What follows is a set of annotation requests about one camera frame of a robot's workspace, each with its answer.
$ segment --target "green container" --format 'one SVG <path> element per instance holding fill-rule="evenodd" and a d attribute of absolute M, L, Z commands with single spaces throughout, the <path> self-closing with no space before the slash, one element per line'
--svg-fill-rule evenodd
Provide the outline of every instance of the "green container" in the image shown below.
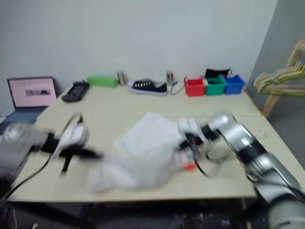
<path fill-rule="evenodd" d="M 118 85 L 118 79 L 103 75 L 90 75 L 87 81 L 94 86 L 116 87 Z"/>
<path fill-rule="evenodd" d="M 219 95 L 224 93 L 226 87 L 226 81 L 222 75 L 218 75 L 215 78 L 206 78 L 208 86 L 206 87 L 207 95 Z"/>

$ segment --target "table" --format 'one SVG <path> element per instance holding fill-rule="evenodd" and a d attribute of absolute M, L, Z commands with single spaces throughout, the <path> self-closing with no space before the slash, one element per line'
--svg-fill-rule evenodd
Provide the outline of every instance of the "table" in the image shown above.
<path fill-rule="evenodd" d="M 5 119 L 6 117 L 0 117 L 0 124 L 3 123 Z"/>
<path fill-rule="evenodd" d="M 90 131 L 88 147 L 103 153 L 115 153 L 113 141 L 121 138 L 148 111 L 172 120 L 195 117 L 204 122 L 219 110 L 231 111 L 305 187 L 305 172 L 301 165 L 246 93 L 196 98 L 188 98 L 181 93 L 156 97 L 131 94 L 126 88 L 93 86 L 78 103 L 66 104 L 59 98 L 42 113 L 36 126 L 53 129 L 59 134 L 70 116 L 82 112 Z M 46 160 L 46 155 L 31 155 L 17 183 L 40 168 Z M 237 160 L 225 163 L 213 179 L 195 170 L 173 176 L 162 187 L 132 191 L 116 189 L 106 193 L 92 193 L 90 190 L 87 177 L 96 163 L 74 158 L 65 177 L 60 176 L 62 166 L 63 161 L 60 159 L 52 163 L 21 186 L 11 199 L 31 202 L 103 202 L 255 197 L 252 185 L 245 178 L 244 169 Z"/>

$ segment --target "laptop keyboard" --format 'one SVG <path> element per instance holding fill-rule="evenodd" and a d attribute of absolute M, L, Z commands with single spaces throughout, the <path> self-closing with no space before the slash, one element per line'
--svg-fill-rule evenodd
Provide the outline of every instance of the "laptop keyboard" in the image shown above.
<path fill-rule="evenodd" d="M 4 122 L 34 123 L 41 111 L 17 111 L 12 113 Z"/>

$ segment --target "sneaker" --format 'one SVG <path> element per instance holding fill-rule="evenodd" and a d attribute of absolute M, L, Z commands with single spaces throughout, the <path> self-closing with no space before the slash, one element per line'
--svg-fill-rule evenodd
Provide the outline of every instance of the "sneaker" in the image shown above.
<path fill-rule="evenodd" d="M 167 95 L 166 83 L 156 83 L 153 80 L 145 79 L 128 81 L 127 90 L 135 94 Z"/>

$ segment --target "white shoe sole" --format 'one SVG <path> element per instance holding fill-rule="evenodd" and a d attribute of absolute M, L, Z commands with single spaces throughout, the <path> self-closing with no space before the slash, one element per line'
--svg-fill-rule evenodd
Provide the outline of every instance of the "white shoe sole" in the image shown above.
<path fill-rule="evenodd" d="M 136 89 L 130 88 L 128 86 L 127 86 L 127 90 L 131 93 L 134 93 L 134 94 L 151 94 L 151 95 L 158 95 L 158 96 L 168 95 L 168 91 L 166 91 L 166 92 L 150 92 L 150 91 L 144 91 L 144 90 L 136 90 Z"/>

